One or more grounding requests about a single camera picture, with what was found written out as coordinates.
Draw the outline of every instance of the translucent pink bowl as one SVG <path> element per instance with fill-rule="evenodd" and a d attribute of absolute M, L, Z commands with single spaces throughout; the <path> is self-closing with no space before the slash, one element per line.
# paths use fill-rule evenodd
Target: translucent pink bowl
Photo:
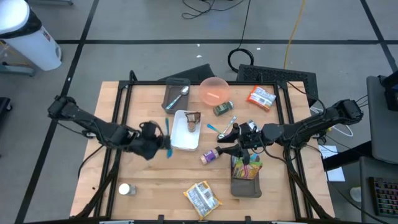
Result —
<path fill-rule="evenodd" d="M 231 89 L 228 83 L 217 77 L 205 79 L 199 86 L 200 99 L 210 106 L 218 106 L 229 100 Z"/>

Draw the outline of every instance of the floor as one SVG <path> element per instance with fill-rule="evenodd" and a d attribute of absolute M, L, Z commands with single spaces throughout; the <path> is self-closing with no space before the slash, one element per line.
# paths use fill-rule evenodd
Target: floor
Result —
<path fill-rule="evenodd" d="M 237 1 L 216 0 L 215 7 L 226 8 Z M 204 9 L 202 2 L 187 2 Z M 192 20 L 181 18 L 181 13 L 193 12 L 178 0 L 74 3 L 31 1 L 32 10 L 62 47 L 59 68 L 38 70 L 33 78 L 0 75 L 0 96 L 10 97 L 14 104 L 0 132 L 0 223 L 15 222 L 26 192 L 31 201 L 25 222 L 68 218 L 86 140 L 62 128 L 56 128 L 53 136 L 48 132 L 46 109 L 62 89 L 82 108 L 94 112 L 101 82 L 126 80 L 130 69 L 139 80 L 157 80 L 209 63 L 217 76 L 236 78 L 226 59 L 241 38 L 248 0 L 229 11 L 211 11 Z M 243 48 L 253 53 L 255 65 L 283 67 L 300 3 L 251 1 L 244 39 L 253 41 Z M 319 97 L 327 106 L 340 99 L 358 99 L 366 94 L 367 76 L 389 75 L 396 68 L 397 8 L 395 0 L 307 0 L 295 35 L 295 40 L 302 41 L 291 46 L 287 68 L 316 73 Z M 240 54 L 232 61 L 236 66 L 249 63 Z M 362 122 L 352 127 L 353 138 L 337 132 L 331 136 L 349 147 L 370 140 L 366 107 L 364 112 Z M 45 156 L 34 193 L 27 191 L 37 159 Z M 359 185 L 359 167 L 352 164 L 343 170 L 346 182 L 333 185 L 347 194 Z M 338 218 L 361 221 L 360 212 L 333 189 L 331 195 Z"/>

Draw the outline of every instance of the wooden tabletop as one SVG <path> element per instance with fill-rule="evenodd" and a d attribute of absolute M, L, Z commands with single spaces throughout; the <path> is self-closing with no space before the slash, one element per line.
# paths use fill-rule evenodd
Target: wooden tabletop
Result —
<path fill-rule="evenodd" d="M 293 82 L 293 84 L 305 91 L 302 82 Z M 118 82 L 103 82 L 95 116 L 105 121 L 111 121 L 117 87 Z M 269 93 L 274 92 L 271 86 L 262 87 Z M 246 97 L 252 88 L 253 86 L 231 86 L 230 99 L 234 103 L 234 109 L 216 117 L 213 114 L 213 108 L 200 101 L 198 86 L 191 86 L 188 110 L 200 111 L 202 114 L 198 149 L 195 152 L 176 150 L 170 159 L 166 159 L 166 151 L 162 150 L 150 161 L 133 153 L 124 152 L 121 157 L 117 188 L 122 183 L 133 184 L 137 187 L 137 194 L 123 196 L 116 191 L 112 219 L 156 220 L 158 215 L 163 214 L 166 220 L 197 220 L 199 216 L 183 192 L 194 183 L 207 180 L 215 195 L 223 203 L 206 217 L 207 220 L 244 220 L 246 215 L 250 215 L 252 220 L 256 221 L 295 220 L 287 169 L 281 161 L 261 154 L 263 167 L 259 176 L 262 196 L 260 198 L 237 198 L 230 193 L 229 155 L 221 155 L 220 158 L 205 166 L 199 159 L 203 153 L 217 146 L 217 133 L 208 129 L 207 124 L 224 130 L 233 116 L 238 117 L 236 122 L 239 124 L 249 119 L 252 119 L 260 127 L 265 123 L 279 123 L 275 103 L 270 112 L 265 112 L 256 105 L 246 102 Z M 174 117 L 166 114 L 160 106 L 163 102 L 164 92 L 165 86 L 163 85 L 133 86 L 127 125 L 138 128 L 139 123 L 154 120 L 165 130 L 165 117 L 167 116 L 170 118 L 171 131 Z M 294 120 L 300 121 L 309 117 L 310 110 L 306 96 L 291 86 L 289 95 Z M 284 119 L 287 122 L 281 90 L 280 97 L 284 108 Z M 311 140 L 309 144 L 318 147 L 314 140 Z M 89 140 L 85 157 L 98 147 L 97 140 Z M 282 157 L 283 147 L 274 144 L 267 149 L 272 155 Z M 81 170 L 71 215 L 80 212 L 98 188 L 104 155 L 105 150 L 99 152 Z M 326 212 L 334 216 L 319 152 L 308 147 L 303 148 L 302 160 L 308 189 Z M 302 195 L 299 188 L 297 189 L 301 214 L 305 217 Z M 104 194 L 102 208 L 106 206 L 107 201 L 108 191 Z"/>

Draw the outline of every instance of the white trash can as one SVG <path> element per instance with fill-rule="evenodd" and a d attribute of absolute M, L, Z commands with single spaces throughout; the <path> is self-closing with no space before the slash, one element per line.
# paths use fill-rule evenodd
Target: white trash can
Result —
<path fill-rule="evenodd" d="M 61 65 L 61 48 L 24 0 L 0 0 L 0 40 L 44 71 Z"/>

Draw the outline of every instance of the food package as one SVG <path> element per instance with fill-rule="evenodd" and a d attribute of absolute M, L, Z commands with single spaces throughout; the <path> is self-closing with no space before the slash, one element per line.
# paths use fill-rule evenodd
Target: food package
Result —
<path fill-rule="evenodd" d="M 232 178 L 252 180 L 262 168 L 262 162 L 250 161 L 248 165 L 243 164 L 242 158 L 236 161 Z"/>
<path fill-rule="evenodd" d="M 194 184 L 184 195 L 189 199 L 195 210 L 203 220 L 211 211 L 222 205 L 221 201 L 213 194 L 207 181 Z"/>
<path fill-rule="evenodd" d="M 252 92 L 250 92 L 246 101 L 254 103 L 260 108 L 269 111 L 269 108 L 275 101 L 276 96 L 266 92 L 263 88 L 255 85 Z"/>

